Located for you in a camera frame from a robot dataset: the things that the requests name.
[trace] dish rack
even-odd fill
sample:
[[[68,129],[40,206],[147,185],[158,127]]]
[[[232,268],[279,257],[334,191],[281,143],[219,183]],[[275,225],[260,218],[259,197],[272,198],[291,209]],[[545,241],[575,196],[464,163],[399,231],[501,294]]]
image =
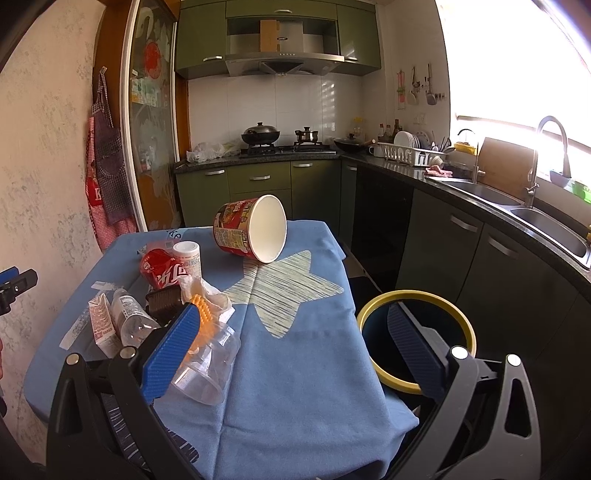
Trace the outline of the dish rack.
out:
[[[447,157],[446,153],[426,150],[425,148],[403,147],[393,143],[378,143],[384,149],[384,156],[387,160],[406,163],[411,167],[428,167],[429,161],[438,155],[442,160]]]

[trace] instant noodle bucket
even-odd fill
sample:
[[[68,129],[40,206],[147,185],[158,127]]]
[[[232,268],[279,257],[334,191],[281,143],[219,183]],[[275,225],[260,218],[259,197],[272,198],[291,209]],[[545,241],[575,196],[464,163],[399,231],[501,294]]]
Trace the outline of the instant noodle bucket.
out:
[[[213,237],[225,252],[273,262],[287,237],[283,205],[273,195],[227,203],[213,221]]]

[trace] clear plastic cup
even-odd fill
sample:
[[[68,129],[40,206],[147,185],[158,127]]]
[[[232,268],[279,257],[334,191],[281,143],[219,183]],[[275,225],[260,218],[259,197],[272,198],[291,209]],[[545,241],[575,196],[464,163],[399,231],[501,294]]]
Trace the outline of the clear plastic cup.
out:
[[[181,364],[172,384],[189,398],[205,405],[222,403],[240,344],[240,337],[232,327],[218,324],[214,337],[188,362]]]

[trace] white bottle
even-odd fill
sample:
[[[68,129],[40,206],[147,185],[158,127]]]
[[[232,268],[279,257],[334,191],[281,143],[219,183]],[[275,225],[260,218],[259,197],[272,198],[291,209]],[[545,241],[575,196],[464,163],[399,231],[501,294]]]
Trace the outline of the white bottle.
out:
[[[111,310],[123,346],[139,347],[150,333],[160,327],[124,288],[113,293]]]

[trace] window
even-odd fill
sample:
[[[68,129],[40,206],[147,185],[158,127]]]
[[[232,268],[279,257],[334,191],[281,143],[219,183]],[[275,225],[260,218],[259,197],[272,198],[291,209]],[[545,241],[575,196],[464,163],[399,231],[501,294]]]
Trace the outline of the window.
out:
[[[573,177],[591,185],[590,57],[568,17],[550,0],[437,4],[449,64],[452,132],[468,127],[481,137],[537,145],[538,175],[544,177],[551,169],[562,170],[562,145],[531,128],[554,115],[579,143],[569,146]],[[553,123],[544,130],[560,135]]]

